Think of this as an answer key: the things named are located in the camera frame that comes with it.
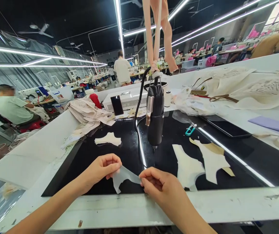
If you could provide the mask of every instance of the black glass surface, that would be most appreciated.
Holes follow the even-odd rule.
[[[177,176],[178,163],[172,144],[178,144],[183,147],[186,154],[199,160],[206,167],[200,149],[189,141],[189,137],[185,136],[186,129],[190,124],[177,121],[172,117],[172,114],[173,111],[170,111],[165,115],[167,117],[164,119],[162,143],[154,154],[147,141],[148,127],[145,125],[145,121],[141,121],[139,124],[141,147],[133,121],[117,121],[113,126],[100,126],[93,135],[90,133],[89,136],[75,145],[42,196],[53,196],[82,173],[98,156],[108,153],[118,155],[122,164],[137,175],[145,166],[154,166]],[[273,185],[279,186],[279,150],[252,136],[249,138],[228,137],[199,117],[186,116],[186,118],[203,129],[203,131],[195,130],[191,135],[192,139],[206,144],[210,143],[210,138],[213,137],[224,146],[224,149],[228,149],[243,161],[239,162],[234,156],[225,152],[225,158],[235,177],[229,176],[224,170],[218,170],[218,184],[216,185],[207,181],[205,175],[201,175],[196,181],[198,190],[269,186],[269,183],[260,179],[260,176]],[[104,137],[108,132],[113,132],[116,137],[120,137],[122,144],[118,147],[112,144],[95,145],[95,138]],[[129,180],[125,180],[120,185],[120,190],[121,193],[144,192],[140,185]],[[116,194],[112,179],[102,179],[92,187],[87,195],[89,194]]]

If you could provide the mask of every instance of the red bottle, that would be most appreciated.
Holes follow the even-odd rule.
[[[100,101],[98,100],[98,96],[96,94],[91,94],[90,98],[92,102],[94,102],[95,106],[101,109]]]

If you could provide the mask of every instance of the green t-shirt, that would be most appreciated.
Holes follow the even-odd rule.
[[[18,97],[0,97],[0,115],[11,121],[13,124],[22,124],[32,119],[31,114],[24,106],[27,103]]]

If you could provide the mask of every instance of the smartphone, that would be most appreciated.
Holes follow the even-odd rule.
[[[121,103],[121,100],[120,100],[120,96],[114,96],[114,97],[111,97],[111,103],[113,105],[113,111],[114,111],[114,115],[117,116],[117,115],[121,115],[123,114],[123,109],[122,109],[122,103]]]
[[[220,131],[222,131],[224,134],[226,134],[229,137],[249,137],[252,134],[241,129],[240,127],[228,122],[227,120],[217,116],[217,115],[209,115],[209,116],[200,116],[202,119],[204,119],[206,122],[211,124],[212,126],[216,127]]]

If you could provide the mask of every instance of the man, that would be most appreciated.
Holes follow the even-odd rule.
[[[274,52],[279,52],[279,33],[264,38],[252,50],[250,59],[259,58],[262,56],[272,55]]]
[[[112,67],[109,67],[108,71],[109,71],[109,74],[110,74],[110,76],[111,76],[111,79],[112,79],[113,81],[115,81],[116,78],[115,78],[115,76],[114,76],[114,70],[113,70],[113,68],[112,68]]]
[[[213,47],[212,49],[212,53],[211,53],[211,56],[214,55],[214,54],[217,54],[219,53],[221,50],[222,50],[222,47],[223,47],[223,41],[225,40],[224,37],[221,37],[218,41],[218,43]]]
[[[7,84],[0,85],[0,115],[16,125],[24,125],[38,120],[38,115],[31,114],[27,109],[34,105],[22,101],[15,96],[15,89]]]
[[[118,51],[118,59],[114,62],[114,70],[117,73],[118,81],[121,86],[126,86],[131,84],[130,63],[123,58],[123,53],[121,50]]]
[[[185,56],[185,61],[188,61],[190,57],[195,57],[195,55],[193,55],[193,51],[193,49],[188,51],[188,54]]]

